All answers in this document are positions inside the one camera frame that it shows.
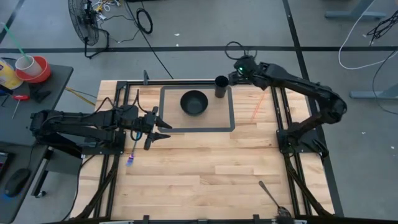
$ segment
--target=black floor stripe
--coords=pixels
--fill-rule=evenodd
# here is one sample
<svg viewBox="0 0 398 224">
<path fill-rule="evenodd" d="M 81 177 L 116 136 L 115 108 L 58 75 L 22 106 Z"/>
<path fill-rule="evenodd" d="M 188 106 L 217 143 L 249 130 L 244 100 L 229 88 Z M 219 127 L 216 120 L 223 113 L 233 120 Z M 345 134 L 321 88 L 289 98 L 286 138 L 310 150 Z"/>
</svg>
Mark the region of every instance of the black floor stripe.
<svg viewBox="0 0 398 224">
<path fill-rule="evenodd" d="M 14 19 L 17 16 L 19 9 L 22 7 L 24 2 L 25 2 L 25 0 L 19 0 L 19 2 L 17 3 L 17 6 L 15 7 L 15 9 L 12 12 L 12 14 L 11 14 L 10 18 L 8 19 L 8 21 L 6 22 L 6 26 L 8 28 L 10 28 L 10 26 L 14 22 Z M 7 31 L 3 28 L 2 32 L 0 33 L 0 44 L 1 44 L 2 40 L 4 40 L 4 37 L 6 36 L 6 34 L 7 34 Z"/>
<path fill-rule="evenodd" d="M 102 48 L 88 48 L 87 52 L 97 52 Z M 225 46 L 197 46 L 197 47 L 153 47 L 156 52 L 201 52 L 201 51 L 224 51 Z M 294 47 L 279 47 L 279 46 L 245 46 L 245 50 L 259 50 L 259 51 L 293 51 Z M 242 50 L 239 46 L 230 46 L 228 50 L 237 51 Z M 82 53 L 85 51 L 84 47 L 77 48 L 34 48 L 24 49 L 26 53 Z M 18 49 L 0 49 L 0 53 L 18 53 Z M 152 52 L 149 47 L 110 47 L 107 52 Z"/>
<path fill-rule="evenodd" d="M 305 66 L 305 61 L 304 61 L 303 52 L 302 52 L 303 48 L 301 48 L 301 46 L 300 46 L 300 41 L 299 41 L 299 37 L 297 35 L 296 28 L 294 25 L 293 15 L 290 10 L 289 2 L 288 2 L 288 0 L 282 0 L 282 2 L 284 4 L 286 18 L 287 18 L 287 22 L 289 23 L 290 33 L 292 34 L 292 39 L 293 39 L 293 43 L 294 43 L 294 47 L 295 47 L 298 65 L 300 67 L 302 77 L 306 80 L 309 80 L 310 77 L 308 76 L 307 67 Z M 310 49 L 307 48 L 307 50 L 308 51 L 326 51 L 327 48 L 328 47 L 322 47 L 322 49 L 320 49 L 319 47 L 317 47 L 317 48 L 312 47 Z M 340 47 L 333 47 L 334 51 L 339 51 L 339 49 L 340 49 Z M 311 114 L 318 113 L 317 104 L 315 103 L 314 99 L 309 98 L 308 104 L 310 105 Z M 316 130 L 317 130 L 318 137 L 326 145 L 325 135 L 324 135 L 322 126 L 317 127 Z M 325 166 L 326 179 L 327 179 L 327 182 L 329 185 L 329 191 L 330 191 L 330 195 L 331 195 L 331 198 L 333 201 L 333 207 L 335 209 L 335 213 L 339 217 L 343 217 L 344 216 L 343 207 L 341 205 L 340 196 L 337 191 L 336 180 L 334 177 L 333 168 L 332 168 L 329 157 L 327 158 L 326 162 L 323 163 L 323 165 Z"/>
<path fill-rule="evenodd" d="M 380 51 L 392 51 L 398 48 L 398 46 L 380 46 L 380 47 L 343 47 L 344 52 L 380 52 Z M 225 46 L 197 46 L 197 47 L 154 47 L 156 52 L 219 52 L 224 51 Z M 258 50 L 258 51 L 275 51 L 275 52 L 338 52 L 340 47 L 283 47 L 283 46 L 245 46 L 246 50 Z M 88 52 L 96 52 L 101 48 L 89 48 Z M 239 51 L 240 47 L 230 46 L 228 50 Z M 31 48 L 24 49 L 25 53 L 39 54 L 39 53 L 83 53 L 85 49 L 83 47 L 74 48 Z M 108 52 L 151 52 L 149 47 L 111 47 Z M 12 54 L 19 53 L 18 49 L 2 48 L 0 53 Z"/>
</svg>

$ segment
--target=concrete floor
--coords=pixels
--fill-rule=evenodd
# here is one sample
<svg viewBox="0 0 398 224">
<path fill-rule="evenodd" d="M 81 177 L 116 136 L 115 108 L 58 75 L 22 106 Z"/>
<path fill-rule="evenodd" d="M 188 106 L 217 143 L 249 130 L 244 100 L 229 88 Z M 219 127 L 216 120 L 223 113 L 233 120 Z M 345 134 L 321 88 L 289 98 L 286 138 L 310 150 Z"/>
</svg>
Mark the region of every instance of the concrete floor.
<svg viewBox="0 0 398 224">
<path fill-rule="evenodd" d="M 326 10 L 351 9 L 357 1 L 317 0 L 289 1 L 301 46 L 337 47 L 345 40 L 353 21 L 327 20 Z M 6 22 L 17 1 L 3 0 L 0 21 Z M 130 3 L 132 10 L 140 6 Z M 294 46 L 282 1 L 276 0 L 166 0 L 145 2 L 154 21 L 154 32 L 148 36 L 153 46 L 222 46 L 231 40 L 244 45 Z M 394 0 L 376 1 L 371 10 L 388 16 L 398 9 Z M 106 16 L 126 14 L 124 8 L 112 8 Z M 367 33 L 378 22 L 360 22 L 347 46 L 368 46 Z M 115 18 L 103 27 L 116 39 L 128 39 L 136 31 L 131 21 Z M 11 26 L 11 31 L 26 49 L 82 48 L 72 23 L 66 1 L 25 0 Z M 397 45 L 394 27 L 374 45 Z M 104 36 L 95 47 L 104 45 Z M 111 47 L 147 47 L 139 34 L 134 41 Z M 15 48 L 5 36 L 0 49 Z M 257 61 L 277 63 L 290 73 L 301 76 L 294 51 L 261 51 Z M 385 59 L 389 52 L 343 52 L 342 60 L 354 67 Z M 101 80 L 141 79 L 143 69 L 151 79 L 168 78 L 151 52 L 103 53 L 88 60 L 83 53 L 43 54 L 50 63 L 72 66 L 75 71 L 68 86 L 96 95 Z M 18 57 L 0 54 L 0 57 Z M 233 61 L 223 51 L 159 52 L 158 56 L 174 78 L 214 78 L 233 70 Z M 332 87 L 348 104 L 342 122 L 324 125 L 326 141 L 345 216 L 398 220 L 398 139 L 396 115 L 387 114 L 373 100 L 353 100 L 351 90 L 370 90 L 376 67 L 345 70 L 337 61 L 337 52 L 304 52 L 311 81 Z M 376 89 L 383 90 L 398 82 L 394 69 L 397 58 L 385 64 L 376 80 Z M 398 112 L 395 101 L 381 101 Z M 62 95 L 57 110 L 92 112 L 93 107 L 69 92 Z M 48 195 L 41 199 L 27 196 L 14 223 L 45 223 L 60 220 L 69 211 L 75 194 L 76 176 L 49 174 L 43 189 Z"/>
</svg>

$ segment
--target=red screwdriver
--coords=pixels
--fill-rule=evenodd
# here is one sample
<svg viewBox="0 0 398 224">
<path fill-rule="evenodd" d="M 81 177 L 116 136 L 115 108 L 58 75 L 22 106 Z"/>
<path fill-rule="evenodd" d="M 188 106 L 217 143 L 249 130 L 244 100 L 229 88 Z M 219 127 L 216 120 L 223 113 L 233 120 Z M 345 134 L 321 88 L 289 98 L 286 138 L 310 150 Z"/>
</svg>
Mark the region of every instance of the red screwdriver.
<svg viewBox="0 0 398 224">
<path fill-rule="evenodd" d="M 21 100 L 29 100 L 29 96 L 28 95 L 14 95 L 14 96 L 12 96 L 12 98 L 14 100 L 18 100 L 17 106 L 15 107 L 14 113 L 12 114 L 12 118 L 11 118 L 11 119 L 14 119 L 15 112 L 17 112 L 17 109 L 18 109 L 18 106 L 19 106 L 19 102 Z"/>
</svg>

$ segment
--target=white wire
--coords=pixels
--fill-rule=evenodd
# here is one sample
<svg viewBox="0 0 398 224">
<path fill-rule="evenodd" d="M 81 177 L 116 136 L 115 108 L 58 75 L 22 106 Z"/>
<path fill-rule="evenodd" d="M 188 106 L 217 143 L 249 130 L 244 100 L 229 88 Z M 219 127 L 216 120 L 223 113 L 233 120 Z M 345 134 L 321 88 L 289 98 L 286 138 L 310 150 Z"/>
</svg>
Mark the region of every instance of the white wire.
<svg viewBox="0 0 398 224">
<path fill-rule="evenodd" d="M 347 41 L 348 41 L 348 39 L 349 39 L 351 33 L 353 32 L 355 26 L 357 25 L 357 23 L 362 19 L 362 17 L 363 17 L 363 15 L 365 14 L 365 12 L 368 11 L 368 9 L 373 5 L 373 3 L 374 3 L 374 1 L 369 5 L 369 7 L 368 7 L 367 9 L 365 9 L 365 11 L 362 13 L 362 15 L 361 15 L 361 16 L 358 18 L 358 20 L 354 23 L 353 28 L 351 28 L 350 32 L 348 33 L 348 36 L 347 36 L 346 40 L 344 41 L 343 45 L 340 47 L 340 49 L 339 49 L 339 51 L 338 51 L 338 63 L 339 63 L 343 68 L 345 68 L 345 69 L 348 69 L 348 70 L 357 70 L 357 69 L 361 69 L 361 68 L 370 67 L 370 66 L 373 66 L 373 65 L 377 65 L 377 64 L 383 63 L 383 62 L 385 62 L 386 60 L 389 60 L 390 58 L 392 58 L 392 57 L 394 57 L 395 55 L 398 54 L 398 52 L 396 52 L 395 54 L 391 55 L 389 58 L 387 58 L 387 59 L 385 59 L 385 60 L 382 60 L 382 61 L 380 61 L 380 62 L 371 63 L 371 64 L 369 64 L 369 65 L 363 65 L 363 66 L 360 66 L 360 67 L 353 67 L 353 68 L 350 68 L 350 67 L 344 66 L 344 65 L 341 63 L 340 55 L 341 55 L 341 50 L 342 50 L 342 48 L 343 48 L 344 45 L 347 43 Z"/>
<path fill-rule="evenodd" d="M 97 3 L 94 3 L 93 5 L 92 5 L 92 7 L 94 7 L 95 5 L 98 5 L 98 4 L 101 4 L 103 1 L 102 0 L 99 0 Z M 116 3 L 111 3 L 111 2 L 106 2 L 105 4 L 103 4 L 102 5 L 102 7 L 103 7 L 103 9 L 105 10 L 105 11 L 107 11 L 107 12 L 109 12 L 109 11 L 111 11 L 111 6 L 112 5 L 115 5 Z"/>
</svg>

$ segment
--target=white cup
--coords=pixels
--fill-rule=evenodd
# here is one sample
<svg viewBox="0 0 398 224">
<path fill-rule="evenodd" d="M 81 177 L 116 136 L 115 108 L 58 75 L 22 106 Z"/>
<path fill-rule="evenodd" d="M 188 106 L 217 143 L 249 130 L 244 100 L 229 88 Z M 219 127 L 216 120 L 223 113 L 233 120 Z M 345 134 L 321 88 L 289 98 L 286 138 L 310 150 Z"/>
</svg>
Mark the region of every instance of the white cup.
<svg viewBox="0 0 398 224">
<path fill-rule="evenodd" d="M 42 67 L 35 61 L 32 56 L 27 55 L 26 57 L 29 59 L 29 62 L 26 60 L 25 57 L 22 56 L 15 63 L 15 67 L 32 77 L 40 75 L 43 72 Z"/>
</svg>

